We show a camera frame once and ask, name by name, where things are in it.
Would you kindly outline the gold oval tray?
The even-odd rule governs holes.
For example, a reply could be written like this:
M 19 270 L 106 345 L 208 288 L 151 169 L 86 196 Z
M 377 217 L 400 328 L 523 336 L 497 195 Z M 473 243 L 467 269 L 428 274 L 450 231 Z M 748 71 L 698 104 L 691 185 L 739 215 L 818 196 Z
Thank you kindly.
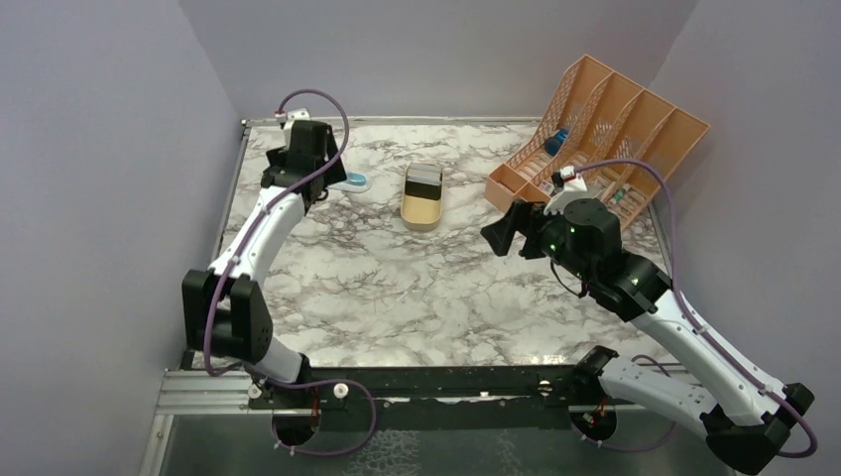
M 405 171 L 400 215 L 413 231 L 434 230 L 442 215 L 443 168 L 410 163 Z

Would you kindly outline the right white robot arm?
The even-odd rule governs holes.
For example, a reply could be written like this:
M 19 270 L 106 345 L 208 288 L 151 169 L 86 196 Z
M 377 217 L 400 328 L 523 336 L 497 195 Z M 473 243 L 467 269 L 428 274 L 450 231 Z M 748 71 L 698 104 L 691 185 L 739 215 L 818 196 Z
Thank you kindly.
M 516 235 L 524 236 L 523 258 L 548 259 L 578 278 L 582 297 L 646 333 L 695 378 L 686 384 L 597 346 L 573 370 L 580 401 L 608 397 L 640 405 L 702 437 L 721 462 L 743 474 L 756 475 L 785 456 L 813 393 L 769 376 L 730 345 L 686 303 L 670 276 L 624 248 L 618 217 L 599 200 L 578 198 L 561 212 L 518 200 L 481 234 L 498 256 L 508 254 Z

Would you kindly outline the black credit card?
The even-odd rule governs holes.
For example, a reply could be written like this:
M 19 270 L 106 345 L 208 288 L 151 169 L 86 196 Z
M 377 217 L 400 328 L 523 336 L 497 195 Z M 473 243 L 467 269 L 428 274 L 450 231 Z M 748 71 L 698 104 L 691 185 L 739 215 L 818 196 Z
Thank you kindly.
M 440 201 L 442 197 L 442 180 L 413 180 L 406 178 L 404 195 Z

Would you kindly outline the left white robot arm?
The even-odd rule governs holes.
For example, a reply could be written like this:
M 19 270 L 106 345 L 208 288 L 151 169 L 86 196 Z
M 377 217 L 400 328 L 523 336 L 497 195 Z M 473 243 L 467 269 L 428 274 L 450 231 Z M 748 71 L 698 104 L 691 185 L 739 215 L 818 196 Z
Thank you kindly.
M 285 145 L 266 154 L 269 165 L 246 222 L 207 269 L 186 273 L 181 295 L 190 349 L 243 364 L 295 408 L 310 398 L 309 362 L 275 337 L 262 286 L 288 235 L 346 173 L 329 124 L 289 120 L 284 133 Z

